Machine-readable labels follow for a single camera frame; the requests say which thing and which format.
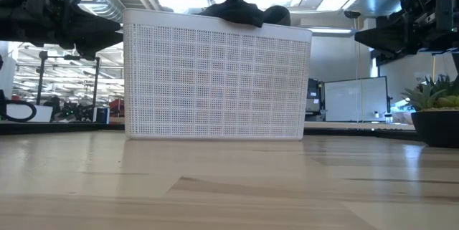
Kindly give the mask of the black table edge rail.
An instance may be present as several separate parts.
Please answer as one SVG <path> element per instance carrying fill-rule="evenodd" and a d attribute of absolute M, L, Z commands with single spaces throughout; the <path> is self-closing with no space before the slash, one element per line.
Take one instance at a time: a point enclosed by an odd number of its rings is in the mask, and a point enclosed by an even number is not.
<path fill-rule="evenodd" d="M 125 130 L 125 125 L 102 123 L 12 123 L 0 122 L 0 135 L 71 133 L 99 130 Z"/>

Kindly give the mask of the black plant pot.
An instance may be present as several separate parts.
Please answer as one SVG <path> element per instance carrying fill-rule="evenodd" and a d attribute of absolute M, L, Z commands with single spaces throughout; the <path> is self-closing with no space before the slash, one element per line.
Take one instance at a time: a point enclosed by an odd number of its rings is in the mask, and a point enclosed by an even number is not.
<path fill-rule="evenodd" d="M 411 114 L 417 134 L 430 147 L 459 149 L 459 110 Z"/>

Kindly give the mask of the blue bin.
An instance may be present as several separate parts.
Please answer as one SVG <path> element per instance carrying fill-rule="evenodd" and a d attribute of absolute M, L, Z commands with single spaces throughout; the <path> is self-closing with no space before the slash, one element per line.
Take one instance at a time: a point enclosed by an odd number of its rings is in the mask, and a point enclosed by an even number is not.
<path fill-rule="evenodd" d="M 108 107 L 95 108 L 94 121 L 96 123 L 108 124 L 110 119 L 110 109 Z"/>

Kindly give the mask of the green succulent plant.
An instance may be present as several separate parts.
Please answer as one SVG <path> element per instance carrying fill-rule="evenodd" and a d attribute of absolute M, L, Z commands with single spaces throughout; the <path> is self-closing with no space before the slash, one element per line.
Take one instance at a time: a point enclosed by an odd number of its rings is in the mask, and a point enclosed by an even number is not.
<path fill-rule="evenodd" d="M 436 81 L 425 78 L 415 88 L 405 89 L 402 96 L 416 112 L 459 110 L 459 76 L 454 80 L 448 75 L 440 75 Z"/>

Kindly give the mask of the white perforated plastic laundry basket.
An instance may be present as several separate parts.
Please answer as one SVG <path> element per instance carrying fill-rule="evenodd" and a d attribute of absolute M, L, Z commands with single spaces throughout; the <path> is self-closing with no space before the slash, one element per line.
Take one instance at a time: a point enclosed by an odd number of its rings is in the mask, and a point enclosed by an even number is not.
<path fill-rule="evenodd" d="M 300 140 L 311 41 L 298 27 L 126 9 L 126 135 Z"/>

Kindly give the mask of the red background object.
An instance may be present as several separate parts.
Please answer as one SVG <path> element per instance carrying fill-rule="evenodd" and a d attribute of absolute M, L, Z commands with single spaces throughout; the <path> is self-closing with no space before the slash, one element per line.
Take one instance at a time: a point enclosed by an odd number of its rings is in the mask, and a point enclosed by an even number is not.
<path fill-rule="evenodd" d="M 125 109 L 124 109 L 124 100 L 117 98 L 109 102 L 110 116 L 115 118 L 124 118 Z"/>

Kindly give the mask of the black background machine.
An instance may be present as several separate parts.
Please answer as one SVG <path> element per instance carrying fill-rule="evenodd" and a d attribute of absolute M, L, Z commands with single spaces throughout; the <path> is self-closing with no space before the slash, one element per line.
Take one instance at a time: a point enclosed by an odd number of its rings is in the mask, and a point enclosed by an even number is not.
<path fill-rule="evenodd" d="M 318 79 L 308 79 L 306 98 L 305 121 L 323 121 L 323 98 L 322 82 Z"/>

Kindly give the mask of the black background stand frame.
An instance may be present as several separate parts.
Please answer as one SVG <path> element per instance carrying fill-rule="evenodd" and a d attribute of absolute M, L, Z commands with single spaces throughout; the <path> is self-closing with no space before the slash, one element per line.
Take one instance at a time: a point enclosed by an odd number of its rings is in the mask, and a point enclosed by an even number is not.
<path fill-rule="evenodd" d="M 94 80 L 93 80 L 93 103 L 90 106 L 90 113 L 88 119 L 90 122 L 95 121 L 95 115 L 97 114 L 95 104 L 96 104 L 96 97 L 97 97 L 97 90 L 98 90 L 98 76 L 100 73 L 100 58 L 96 56 L 81 56 L 81 55 L 71 55 L 71 54 L 66 54 L 64 56 L 49 56 L 48 51 L 41 51 L 39 53 L 39 58 L 41 59 L 40 63 L 40 68 L 39 68 L 39 83 L 37 87 L 37 105 L 40 104 L 41 102 L 41 96 L 42 96 L 42 85 L 43 85 L 43 79 L 44 79 L 44 64 L 47 59 L 63 59 L 71 62 L 76 62 L 81 59 L 85 59 L 90 62 L 95 62 L 95 73 L 94 73 Z M 83 84 L 89 84 L 89 79 L 88 78 L 79 78 L 75 77 L 76 82 L 71 82 L 71 77 L 63 77 L 61 80 L 57 82 L 58 87 L 60 89 L 66 90 L 66 87 L 64 86 L 65 83 L 69 83 L 71 85 L 83 85 Z"/>

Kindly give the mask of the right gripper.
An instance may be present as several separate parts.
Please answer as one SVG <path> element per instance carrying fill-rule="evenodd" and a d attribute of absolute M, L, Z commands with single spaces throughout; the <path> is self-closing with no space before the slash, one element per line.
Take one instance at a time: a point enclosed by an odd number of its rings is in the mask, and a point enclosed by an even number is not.
<path fill-rule="evenodd" d="M 459 52 L 459 0 L 400 0 L 404 36 L 395 28 L 356 32 L 354 40 L 373 48 L 377 65 L 418 52 Z"/>

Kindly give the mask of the white panel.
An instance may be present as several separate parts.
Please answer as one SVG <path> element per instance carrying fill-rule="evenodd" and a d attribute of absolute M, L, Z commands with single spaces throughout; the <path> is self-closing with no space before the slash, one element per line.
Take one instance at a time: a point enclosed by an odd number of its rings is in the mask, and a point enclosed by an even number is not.
<path fill-rule="evenodd" d="M 48 123 L 52 117 L 52 107 L 35 105 L 36 115 L 29 120 L 29 123 Z M 26 105 L 8 104 L 6 114 L 12 118 L 24 119 L 32 114 L 30 107 Z"/>

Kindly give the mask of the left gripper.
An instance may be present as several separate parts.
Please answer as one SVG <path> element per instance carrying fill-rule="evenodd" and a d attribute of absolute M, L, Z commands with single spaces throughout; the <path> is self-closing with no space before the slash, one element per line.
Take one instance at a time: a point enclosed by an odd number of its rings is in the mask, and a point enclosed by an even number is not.
<path fill-rule="evenodd" d="M 80 2 L 0 0 L 0 41 L 29 42 L 38 47 L 58 44 L 91 58 L 123 41 L 123 34 L 117 32 L 121 28 L 118 22 L 82 10 Z"/>

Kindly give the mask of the white whiteboard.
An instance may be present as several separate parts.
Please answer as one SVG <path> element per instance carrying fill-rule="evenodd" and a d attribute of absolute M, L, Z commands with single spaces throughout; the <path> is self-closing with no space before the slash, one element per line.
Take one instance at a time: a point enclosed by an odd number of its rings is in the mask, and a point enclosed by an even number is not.
<path fill-rule="evenodd" d="M 326 122 L 384 122 L 389 110 L 387 78 L 325 82 L 323 86 Z"/>

